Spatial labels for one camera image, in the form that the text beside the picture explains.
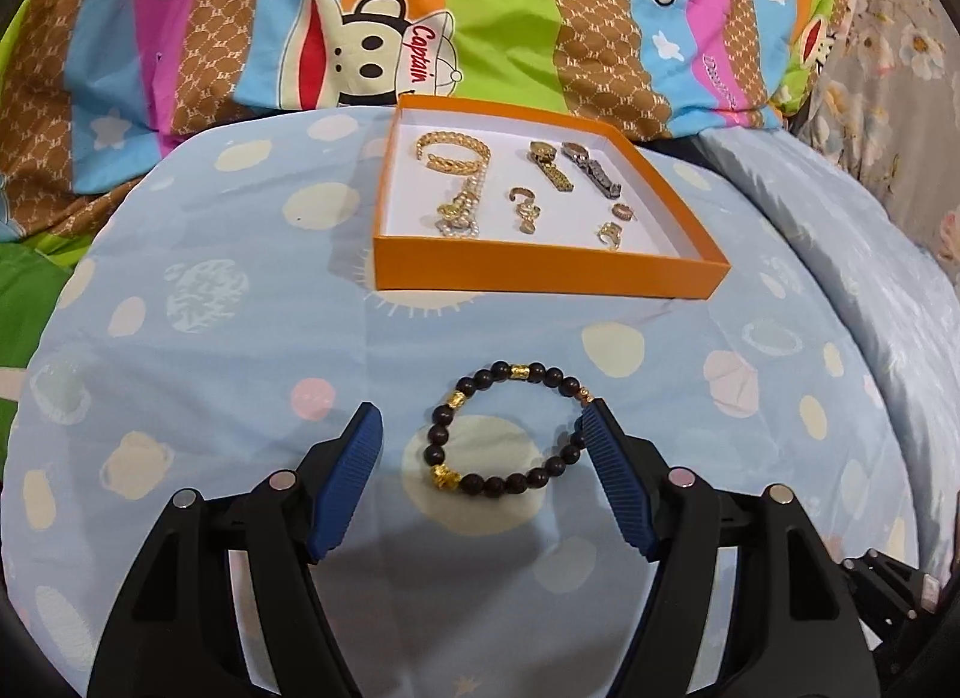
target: pink dot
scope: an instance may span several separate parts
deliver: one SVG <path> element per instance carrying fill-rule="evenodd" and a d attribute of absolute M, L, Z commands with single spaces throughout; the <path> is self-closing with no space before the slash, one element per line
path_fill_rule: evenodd
<path fill-rule="evenodd" d="M 333 407 L 337 391 L 323 378 L 304 378 L 290 393 L 290 405 L 302 420 L 320 421 Z"/>

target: watch face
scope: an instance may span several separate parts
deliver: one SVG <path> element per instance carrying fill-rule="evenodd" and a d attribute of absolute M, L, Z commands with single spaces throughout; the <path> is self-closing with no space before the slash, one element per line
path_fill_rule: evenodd
<path fill-rule="evenodd" d="M 550 143 L 544 143 L 542 140 L 534 140 L 530 143 L 530 153 L 535 159 L 543 159 L 552 162 L 557 155 L 557 150 Z"/>
<path fill-rule="evenodd" d="M 574 162 L 583 162 L 589 158 L 589 150 L 584 148 L 579 143 L 564 143 L 563 144 L 563 153 L 568 155 L 569 158 L 573 159 Z"/>

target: jewelry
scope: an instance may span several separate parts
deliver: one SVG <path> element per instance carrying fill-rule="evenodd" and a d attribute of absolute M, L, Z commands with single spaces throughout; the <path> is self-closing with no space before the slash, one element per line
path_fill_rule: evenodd
<path fill-rule="evenodd" d="M 594 186 L 602 191 L 603 196 L 608 199 L 619 199 L 620 191 L 623 188 L 619 183 L 613 183 L 608 174 L 597 159 L 590 158 L 590 152 L 579 143 L 563 143 L 560 146 L 563 155 L 582 169 L 587 177 L 593 181 Z"/>
<path fill-rule="evenodd" d="M 552 390 L 560 391 L 565 397 L 573 397 L 582 408 L 593 401 L 593 395 L 587 388 L 580 386 L 580 382 L 573 376 L 563 376 L 563 370 L 558 367 L 546 369 L 539 362 L 531 364 L 508 364 L 494 362 L 489 369 L 477 370 L 472 376 L 461 378 L 453 392 L 442 405 L 433 411 L 433 425 L 427 431 L 426 437 L 430 442 L 424 449 L 424 460 L 430 466 L 433 483 L 438 490 L 461 490 L 467 495 L 480 495 L 483 492 L 487 497 L 501 497 L 504 492 L 510 495 L 520 495 L 529 487 L 539 490 L 545 487 L 551 478 L 562 476 L 567 466 L 572 466 L 580 458 L 587 442 L 579 430 L 574 430 L 570 441 L 557 455 L 550 457 L 541 468 L 531 468 L 526 473 L 511 473 L 506 479 L 491 476 L 484 479 L 479 473 L 461 475 L 453 471 L 446 463 L 446 453 L 443 444 L 450 439 L 448 426 L 453 422 L 459 408 L 473 396 L 477 390 L 488 390 L 494 382 L 499 381 L 526 381 L 530 384 L 544 384 Z"/>
<path fill-rule="evenodd" d="M 416 159 L 424 158 L 424 148 L 429 145 L 459 145 L 472 150 L 479 159 L 448 159 L 433 153 L 426 155 L 426 166 L 448 175 L 472 175 L 490 161 L 490 149 L 480 140 L 460 132 L 427 132 L 416 139 Z"/>
<path fill-rule="evenodd" d="M 606 221 L 597 232 L 600 242 L 603 242 L 611 251 L 616 251 L 620 247 L 620 235 L 623 234 L 623 227 L 614 224 L 612 221 Z"/>
<path fill-rule="evenodd" d="M 617 202 L 616 205 L 613 205 L 611 212 L 621 221 L 629 221 L 633 218 L 637 218 L 637 214 L 634 212 L 634 209 L 632 209 L 630 205 L 624 205 L 622 202 Z"/>
<path fill-rule="evenodd" d="M 530 161 L 539 167 L 547 180 L 552 183 L 557 191 L 573 191 L 573 183 L 563 172 L 557 169 L 553 160 L 557 158 L 557 150 L 550 143 L 544 143 L 542 140 L 533 140 L 530 143 L 530 151 L 527 154 Z"/>
<path fill-rule="evenodd" d="M 534 199 L 536 196 L 529 188 L 524 188 L 523 186 L 515 186 L 510 189 L 508 196 L 510 201 L 517 199 L 517 195 L 526 197 L 526 199 L 520 204 L 517 204 L 517 215 L 520 216 L 520 232 L 523 232 L 526 235 L 533 235 L 536 232 L 536 226 L 534 221 L 539 218 L 541 209 L 534 204 Z"/>

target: blue gripper pad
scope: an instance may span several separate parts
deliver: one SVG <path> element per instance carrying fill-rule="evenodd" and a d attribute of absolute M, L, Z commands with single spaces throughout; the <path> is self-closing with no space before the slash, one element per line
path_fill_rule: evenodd
<path fill-rule="evenodd" d="M 624 540 L 651 559 L 659 545 L 651 519 L 650 497 L 630 460 L 630 444 L 637 439 L 614 432 L 597 405 L 590 404 L 578 420 L 590 461 L 610 501 Z"/>
<path fill-rule="evenodd" d="M 383 418 L 365 404 L 337 442 L 344 442 L 336 465 L 314 497 L 313 529 L 306 546 L 313 559 L 323 559 L 347 533 L 360 495 L 383 447 Z"/>

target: black bead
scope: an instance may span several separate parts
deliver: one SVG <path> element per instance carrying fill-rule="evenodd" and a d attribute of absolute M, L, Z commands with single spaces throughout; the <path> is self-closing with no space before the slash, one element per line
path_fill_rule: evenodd
<path fill-rule="evenodd" d="M 551 390 L 555 390 L 560 386 L 560 381 L 563 381 L 563 370 L 560 370 L 558 367 L 551 367 L 544 373 L 544 383 L 546 386 L 549 386 Z"/>
<path fill-rule="evenodd" d="M 580 391 L 580 382 L 572 375 L 568 375 L 563 381 L 560 381 L 560 394 L 563 394 L 563 396 L 572 397 L 578 391 Z"/>
<path fill-rule="evenodd" d="M 551 457 L 544 463 L 544 470 L 551 476 L 563 476 L 563 471 L 566 471 L 566 463 L 559 457 Z"/>
<path fill-rule="evenodd" d="M 431 444 L 442 447 L 445 442 L 450 440 L 450 431 L 446 429 L 443 424 L 435 424 L 427 430 L 426 439 L 431 442 Z"/>
<path fill-rule="evenodd" d="M 493 374 L 488 369 L 477 370 L 473 374 L 473 383 L 480 390 L 488 390 L 493 386 Z"/>
<path fill-rule="evenodd" d="M 455 388 L 456 391 L 462 391 L 462 393 L 464 393 L 467 397 L 470 397 L 473 393 L 475 393 L 475 391 L 477 391 L 477 384 L 473 383 L 472 378 L 464 375 L 464 377 L 457 382 L 457 386 Z"/>
<path fill-rule="evenodd" d="M 479 473 L 467 473 L 460 480 L 461 492 L 467 492 L 467 495 L 480 495 L 483 492 L 483 476 Z"/>
<path fill-rule="evenodd" d="M 437 406 L 433 410 L 433 423 L 446 426 L 453 421 L 453 413 L 453 408 L 448 405 Z"/>
<path fill-rule="evenodd" d="M 510 378 L 510 363 L 503 362 L 494 362 L 490 366 L 490 372 L 493 374 L 494 381 L 506 381 L 507 378 Z"/>
<path fill-rule="evenodd" d="M 580 449 L 575 447 L 573 444 L 566 444 L 565 447 L 560 449 L 560 459 L 563 460 L 568 466 L 572 466 L 573 463 L 577 462 L 580 458 Z"/>
<path fill-rule="evenodd" d="M 511 495 L 519 495 L 520 492 L 526 492 L 527 477 L 522 473 L 511 473 L 507 476 L 506 487 L 507 492 L 510 492 Z"/>
<path fill-rule="evenodd" d="M 506 484 L 499 476 L 491 476 L 483 482 L 483 494 L 487 497 L 499 497 L 503 495 Z"/>
<path fill-rule="evenodd" d="M 531 471 L 527 473 L 527 486 L 533 487 L 534 490 L 546 487 L 548 481 L 550 481 L 550 474 L 547 473 L 544 468 L 532 468 Z"/>
<path fill-rule="evenodd" d="M 539 362 L 530 363 L 530 375 L 527 376 L 527 381 L 531 384 L 541 384 L 544 381 L 545 375 L 546 367 Z"/>
<path fill-rule="evenodd" d="M 440 463 L 443 463 L 443 460 L 445 459 L 446 453 L 443 451 L 443 447 L 438 447 L 436 444 L 430 444 L 429 447 L 424 449 L 424 460 L 426 460 L 426 463 L 429 466 L 438 466 Z"/>

